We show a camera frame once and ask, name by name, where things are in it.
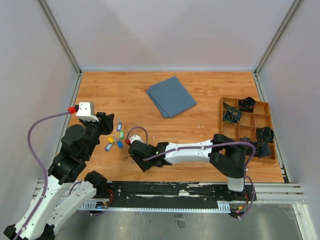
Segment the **dark blue key tag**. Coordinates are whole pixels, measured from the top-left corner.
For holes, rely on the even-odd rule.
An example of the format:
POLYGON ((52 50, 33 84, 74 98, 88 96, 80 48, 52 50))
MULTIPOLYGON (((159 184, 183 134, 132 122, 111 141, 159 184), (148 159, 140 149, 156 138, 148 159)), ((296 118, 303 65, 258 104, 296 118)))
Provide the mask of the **dark blue key tag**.
POLYGON ((117 146, 118 146, 119 148, 122 148, 122 147, 123 147, 123 143, 122 143, 121 141, 118 141, 118 142, 117 142, 117 146))

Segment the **green key tag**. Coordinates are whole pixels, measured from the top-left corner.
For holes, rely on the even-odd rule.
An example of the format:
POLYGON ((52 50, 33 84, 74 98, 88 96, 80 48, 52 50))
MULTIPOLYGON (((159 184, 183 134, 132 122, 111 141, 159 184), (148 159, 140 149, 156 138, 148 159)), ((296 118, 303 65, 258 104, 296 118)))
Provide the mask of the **green key tag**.
POLYGON ((124 135, 125 135, 124 131, 120 131, 120 132, 119 132, 119 138, 120 138, 121 140, 124 138, 124 135))

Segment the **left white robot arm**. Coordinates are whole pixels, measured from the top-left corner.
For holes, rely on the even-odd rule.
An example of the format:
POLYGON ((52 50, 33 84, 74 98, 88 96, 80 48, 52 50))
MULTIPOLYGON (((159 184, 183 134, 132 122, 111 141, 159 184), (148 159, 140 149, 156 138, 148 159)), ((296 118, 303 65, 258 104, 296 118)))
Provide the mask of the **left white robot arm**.
POLYGON ((45 173, 42 191, 22 219, 4 230, 10 240, 53 240, 63 224, 89 199, 101 198, 107 193, 107 179, 96 171, 60 202, 64 193, 74 186, 86 168, 93 151, 100 144, 100 136, 114 129, 113 113, 97 112, 90 120, 80 120, 67 128, 61 139, 61 149, 45 173))

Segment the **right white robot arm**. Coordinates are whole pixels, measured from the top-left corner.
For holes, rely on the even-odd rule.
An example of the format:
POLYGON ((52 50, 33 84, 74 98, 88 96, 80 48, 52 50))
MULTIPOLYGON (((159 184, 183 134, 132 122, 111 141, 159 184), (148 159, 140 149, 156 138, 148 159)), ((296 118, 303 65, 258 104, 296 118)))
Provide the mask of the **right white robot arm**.
POLYGON ((227 196, 240 199, 244 193, 246 169, 250 159, 246 159, 247 149, 256 153, 255 146, 246 141, 234 141, 223 134, 215 134, 213 139, 197 143, 159 142, 156 146, 143 142, 134 135, 125 141, 129 145, 128 154, 146 172, 152 167, 162 168, 180 163, 204 162, 213 165, 227 177, 227 196))

